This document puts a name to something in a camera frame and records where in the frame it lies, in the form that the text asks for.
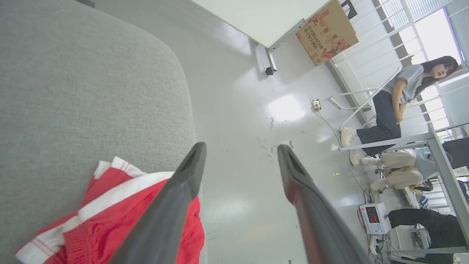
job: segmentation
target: white stripe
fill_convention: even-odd
[[[134,165],[129,164],[119,157],[114,157],[113,161],[111,162],[111,168],[125,171],[130,177],[134,178],[147,174],[146,172],[139,170]]]
[[[99,179],[103,173],[111,167],[111,163],[107,161],[99,161],[98,162],[98,167],[94,171],[93,175],[95,179]]]
[[[37,248],[36,245],[29,242],[24,245],[17,253],[16,257],[24,264],[42,264],[48,258],[48,254]]]
[[[115,157],[114,159],[118,159],[117,160],[118,162],[120,162],[119,160],[123,161],[122,159],[118,157]],[[90,203],[85,205],[83,208],[81,208],[78,211],[78,216],[72,217],[64,224],[57,226],[51,230],[48,230],[44,233],[39,234],[33,240],[38,240],[42,244],[38,242],[37,243],[39,245],[38,246],[38,245],[35,245],[34,243],[29,242],[17,252],[16,257],[25,264],[44,263],[49,258],[47,253],[50,253],[51,255],[53,255],[60,250],[60,246],[65,245],[65,239],[63,237],[64,232],[74,229],[80,223],[85,222],[89,218],[125,200],[126,198],[152,185],[155,185],[165,179],[171,178],[173,174],[174,174],[173,171],[163,171],[163,172],[156,172],[156,173],[150,173],[150,174],[143,174],[143,175],[140,175],[140,177],[128,180],[112,188],[111,190],[105,192],[103,195],[101,195],[100,197],[96,198],[95,200],[91,201]]]
[[[162,171],[150,173],[135,179],[128,180],[111,190],[105,192],[100,197],[91,201],[87,205],[78,210],[78,218],[80,222],[85,222],[98,213],[107,208],[127,199],[128,197],[154,185],[165,179],[171,178],[174,171]],[[70,219],[65,223],[64,232],[69,231],[78,226],[76,219]]]

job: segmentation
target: black pants leg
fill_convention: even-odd
[[[401,127],[396,124],[396,115],[393,110],[393,96],[388,92],[381,91],[373,98],[373,102],[376,109],[376,126],[356,130],[362,144],[400,138]],[[374,156],[392,146],[364,148],[363,150],[368,155]]]
[[[452,245],[446,245],[445,234],[441,231],[441,226],[446,225],[443,215],[426,209],[400,209],[389,212],[391,227],[400,225],[421,224],[428,231],[431,239],[430,248],[445,248]],[[427,254],[425,257],[416,259],[419,262],[430,264],[452,264],[453,254]]]

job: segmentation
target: gray floor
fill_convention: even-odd
[[[296,37],[275,52],[279,71],[267,77],[261,47],[189,0],[98,0],[96,8],[163,40],[187,75],[197,137],[208,146],[201,197],[204,262],[306,263],[296,213],[280,181],[275,147],[281,143],[293,146],[367,248],[356,216],[362,190],[310,99],[321,99],[322,114],[334,127],[350,113],[326,101],[340,89]],[[358,120],[349,125],[358,127]],[[374,174],[354,169],[367,187]],[[392,190],[382,197],[390,209],[400,206]]]

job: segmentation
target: white chair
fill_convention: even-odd
[[[374,112],[374,117],[370,118],[369,120],[366,121],[366,123],[362,126],[364,128],[366,125],[368,125],[375,117],[376,117],[376,110],[374,108],[374,103],[373,103],[373,97],[375,97],[381,90],[383,90],[384,86],[386,86],[387,83],[389,83],[396,75],[401,71],[401,67],[397,68],[397,71],[392,74],[391,77],[389,77],[379,88],[376,89],[369,89],[367,88],[366,90],[363,91],[356,91],[356,92],[349,92],[349,93],[338,93],[335,95],[331,95],[329,97],[329,101],[331,101],[335,106],[337,106],[340,109],[355,109],[355,112],[347,118],[342,125],[340,125],[339,131],[342,131],[342,128],[344,127],[345,123],[347,123],[354,115],[356,115],[361,109],[363,108],[371,108],[371,110]],[[370,93],[371,96],[359,107],[343,107],[341,106],[336,100],[334,100],[334,96],[345,96],[345,95],[350,95],[350,94],[355,94],[355,93]]]

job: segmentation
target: red and white garment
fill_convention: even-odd
[[[99,161],[83,203],[16,252],[24,264],[107,263],[173,172],[145,173],[115,157]],[[188,208],[177,264],[196,264],[204,246],[198,197]]]

